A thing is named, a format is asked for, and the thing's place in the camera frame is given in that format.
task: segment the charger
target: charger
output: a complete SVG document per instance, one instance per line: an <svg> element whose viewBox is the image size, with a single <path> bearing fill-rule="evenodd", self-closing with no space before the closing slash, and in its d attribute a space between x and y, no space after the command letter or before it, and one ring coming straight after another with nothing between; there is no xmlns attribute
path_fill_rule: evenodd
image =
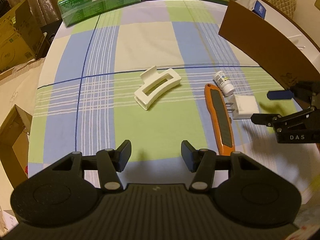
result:
<svg viewBox="0 0 320 240"><path fill-rule="evenodd" d="M250 119L253 114L259 114L259 107L254 96L232 95L233 119Z"/></svg>

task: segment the pill bottle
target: pill bottle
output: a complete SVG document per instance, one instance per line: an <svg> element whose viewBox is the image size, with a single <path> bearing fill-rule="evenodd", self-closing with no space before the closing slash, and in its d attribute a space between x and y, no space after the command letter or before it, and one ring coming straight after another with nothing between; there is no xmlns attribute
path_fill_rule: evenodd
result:
<svg viewBox="0 0 320 240"><path fill-rule="evenodd" d="M213 80L217 83L218 87L226 97L232 95L235 91L234 86L224 71L218 71L215 73L213 75Z"/></svg>

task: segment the brown box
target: brown box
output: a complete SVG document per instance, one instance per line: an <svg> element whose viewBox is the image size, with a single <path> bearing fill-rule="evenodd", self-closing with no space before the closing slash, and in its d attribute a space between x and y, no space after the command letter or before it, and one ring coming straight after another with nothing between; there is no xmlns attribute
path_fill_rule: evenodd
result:
<svg viewBox="0 0 320 240"><path fill-rule="evenodd" d="M28 0L0 18L0 73L36 57L44 41Z"/></svg>
<svg viewBox="0 0 320 240"><path fill-rule="evenodd" d="M13 188L24 182L32 116L17 105L0 126L0 161Z"/></svg>
<svg viewBox="0 0 320 240"><path fill-rule="evenodd" d="M250 11L255 1L230 0L219 35L256 61L285 89L298 81L320 81L316 69L320 65L317 44L294 21L265 0L259 0L266 8L265 19ZM303 52L287 38L295 34L301 34L299 42L306 46ZM302 108L309 106L298 103Z"/></svg>

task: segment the small blue box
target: small blue box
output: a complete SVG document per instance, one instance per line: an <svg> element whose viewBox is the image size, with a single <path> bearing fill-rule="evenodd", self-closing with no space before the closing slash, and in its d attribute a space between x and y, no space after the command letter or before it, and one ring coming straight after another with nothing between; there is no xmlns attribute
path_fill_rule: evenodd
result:
<svg viewBox="0 0 320 240"><path fill-rule="evenodd" d="M266 9L264 8L264 6L259 1L256 1L252 11L255 14L259 15L262 19L264 19L265 16L266 16Z"/></svg>

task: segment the plaid tablecloth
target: plaid tablecloth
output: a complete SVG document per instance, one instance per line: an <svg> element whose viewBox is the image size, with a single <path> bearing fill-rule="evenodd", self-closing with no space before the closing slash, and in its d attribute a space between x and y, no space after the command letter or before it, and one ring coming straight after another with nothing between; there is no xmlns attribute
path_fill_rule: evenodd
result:
<svg viewBox="0 0 320 240"><path fill-rule="evenodd" d="M218 35L226 7L200 0L147 1L62 25L41 72L29 147L29 176L72 151L94 155L132 142L123 184L185 183L193 175L180 144L217 150L204 85L224 70L237 94L254 95L265 113L290 114L293 101L271 102L280 86L257 63ZM181 86L148 111L134 100L142 71L174 68ZM272 131L234 120L236 150L294 183L304 201L319 174L314 145L280 145ZM85 178L99 187L96 171ZM214 184L227 178L216 172Z"/></svg>

